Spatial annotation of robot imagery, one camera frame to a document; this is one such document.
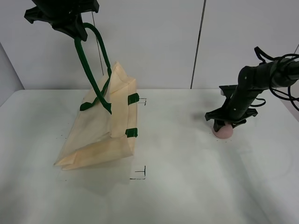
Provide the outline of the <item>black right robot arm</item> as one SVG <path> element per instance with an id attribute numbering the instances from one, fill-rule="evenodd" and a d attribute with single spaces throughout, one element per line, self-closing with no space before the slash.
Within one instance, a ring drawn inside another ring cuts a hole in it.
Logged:
<path id="1" fill-rule="evenodd" d="M 213 132 L 217 137 L 232 135 L 235 127 L 246 123 L 247 118 L 255 117 L 257 107 L 264 103 L 253 105 L 257 96 L 265 90 L 274 88 L 290 88 L 299 79 L 299 62 L 294 58 L 281 57 L 269 63 L 256 67 L 245 66 L 238 75 L 237 85 L 220 86 L 221 94 L 226 97 L 222 107 L 207 112 L 205 119 L 214 120 Z"/>

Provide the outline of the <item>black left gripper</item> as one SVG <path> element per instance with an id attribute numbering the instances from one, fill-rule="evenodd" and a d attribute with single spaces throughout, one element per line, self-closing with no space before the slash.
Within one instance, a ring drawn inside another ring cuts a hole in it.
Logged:
<path id="1" fill-rule="evenodd" d="M 36 5 L 27 9 L 24 18 L 31 24 L 43 21 L 56 31 L 71 38 L 79 37 L 86 41 L 88 34 L 82 20 L 82 13 L 99 11 L 97 0 L 34 0 Z"/>

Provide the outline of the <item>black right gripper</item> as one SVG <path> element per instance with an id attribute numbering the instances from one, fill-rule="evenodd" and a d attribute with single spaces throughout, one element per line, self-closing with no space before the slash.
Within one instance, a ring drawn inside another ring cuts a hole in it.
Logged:
<path id="1" fill-rule="evenodd" d="M 213 133 L 218 133 L 227 122 L 232 122 L 231 126 L 236 128 L 245 124 L 246 119 L 257 115 L 256 109 L 250 109 L 250 105 L 258 96 L 258 90 L 242 90 L 238 85 L 220 86 L 221 91 L 226 97 L 222 107 L 207 112 L 205 119 L 207 121 L 214 119 Z"/>

